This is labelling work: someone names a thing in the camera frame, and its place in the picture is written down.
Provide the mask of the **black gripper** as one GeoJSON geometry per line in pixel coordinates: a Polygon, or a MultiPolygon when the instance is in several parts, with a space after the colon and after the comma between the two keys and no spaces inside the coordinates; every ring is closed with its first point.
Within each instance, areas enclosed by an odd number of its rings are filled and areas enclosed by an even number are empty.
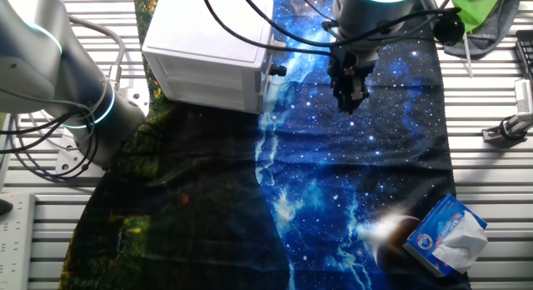
{"type": "Polygon", "coordinates": [[[330,49],[330,68],[328,75],[331,86],[337,89],[338,111],[353,114],[352,90],[354,87],[354,106],[357,110],[369,97],[365,86],[366,78],[372,73],[377,62],[377,49],[346,50],[343,47],[330,49]]]}

